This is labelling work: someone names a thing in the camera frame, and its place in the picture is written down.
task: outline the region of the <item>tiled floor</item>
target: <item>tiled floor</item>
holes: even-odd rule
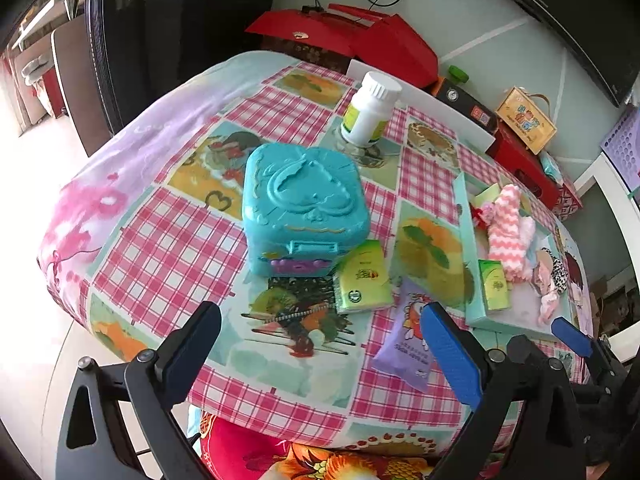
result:
[[[53,302],[35,262],[58,191],[85,161],[66,117],[45,120],[18,139],[0,137],[0,418],[44,480],[54,478],[60,420],[78,359],[117,359]],[[177,418],[185,427],[185,406]],[[136,449],[143,449],[131,410],[126,421]],[[145,466],[152,462],[149,455],[144,460]],[[158,468],[149,467],[159,478]]]

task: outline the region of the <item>blue plastic box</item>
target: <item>blue plastic box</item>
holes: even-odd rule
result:
[[[264,144],[245,175],[242,220],[254,274],[326,276],[369,235],[358,168],[342,153]]]

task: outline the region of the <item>metal screw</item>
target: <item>metal screw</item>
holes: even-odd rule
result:
[[[81,357],[78,359],[78,369],[79,370],[88,370],[91,368],[91,365],[94,363],[94,360],[91,359],[88,355]]]
[[[136,359],[141,363],[148,363],[155,356],[156,356],[156,351],[152,350],[151,348],[147,348],[146,350],[139,352],[138,355],[136,356]]]
[[[507,357],[504,352],[498,348],[491,348],[491,350],[486,353],[486,356],[492,363],[503,363]]]
[[[550,357],[548,362],[552,370],[562,370],[563,368],[562,361],[556,357]]]

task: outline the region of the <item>bottle label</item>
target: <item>bottle label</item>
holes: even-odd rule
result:
[[[349,104],[347,111],[344,113],[344,119],[342,120],[342,126],[344,126],[344,129],[349,133],[353,130],[353,125],[356,123],[359,115],[360,111],[352,104]]]
[[[380,121],[378,123],[378,126],[376,126],[376,129],[373,130],[373,134],[371,134],[371,138],[369,139],[369,142],[376,142],[380,137],[382,137],[382,134],[385,133],[385,128],[386,128],[386,124],[389,121]]]

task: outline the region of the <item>box handle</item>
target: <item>box handle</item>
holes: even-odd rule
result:
[[[297,242],[291,241],[289,254],[305,256],[306,254],[337,254],[338,244],[335,242]]]
[[[551,102],[549,101],[549,98],[546,95],[544,95],[544,94],[530,94],[522,86],[519,86],[518,88],[527,97],[539,97],[540,99],[542,99],[546,103],[546,106],[547,106],[547,108],[549,110],[549,118],[551,117]]]
[[[368,22],[378,22],[389,17],[389,15],[384,12],[377,12],[371,9],[361,9],[360,7],[352,7],[349,5],[329,4],[328,8],[349,14],[350,16],[355,16],[361,20],[367,20]]]

